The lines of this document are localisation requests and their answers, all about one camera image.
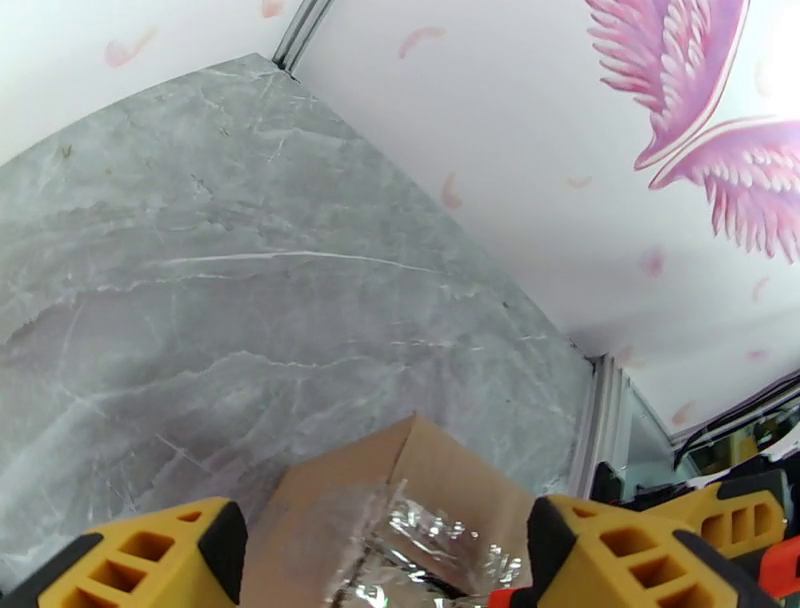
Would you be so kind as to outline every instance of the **orange part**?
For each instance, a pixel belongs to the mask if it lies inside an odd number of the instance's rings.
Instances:
[[[511,608],[511,596],[516,589],[498,589],[489,595],[489,608]]]
[[[797,564],[800,558],[800,536],[773,545],[761,558],[758,584],[773,599],[800,592]]]

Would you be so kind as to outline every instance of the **cardboard box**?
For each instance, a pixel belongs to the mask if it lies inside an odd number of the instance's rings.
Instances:
[[[522,560],[515,586],[530,584],[526,521],[533,497],[436,425],[414,415],[360,441],[292,466],[251,530],[242,606],[328,605],[352,574],[364,530],[388,526],[380,496],[403,495],[467,530],[459,563],[433,559],[405,538],[404,555],[467,593],[483,589],[465,571],[483,567],[493,546]]]

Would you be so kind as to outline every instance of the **marble tile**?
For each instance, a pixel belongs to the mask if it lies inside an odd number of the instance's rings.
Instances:
[[[563,487],[590,368],[404,175],[247,57],[0,168],[0,587],[88,526],[417,410]]]

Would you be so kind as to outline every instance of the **pink angel wing decal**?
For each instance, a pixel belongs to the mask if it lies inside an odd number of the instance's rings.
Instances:
[[[800,120],[732,120],[697,137],[650,182],[679,179],[703,186],[713,205],[714,234],[722,230],[748,252],[790,262],[800,258]]]
[[[722,97],[749,0],[586,0],[589,33],[611,72],[602,82],[650,110],[643,169],[679,149]]]

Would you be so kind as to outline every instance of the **crumpled foil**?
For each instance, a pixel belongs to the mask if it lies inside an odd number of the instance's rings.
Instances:
[[[480,608],[520,575],[520,556],[487,547],[456,516],[428,511],[404,494],[404,484],[376,488],[359,508],[330,596],[335,608]]]

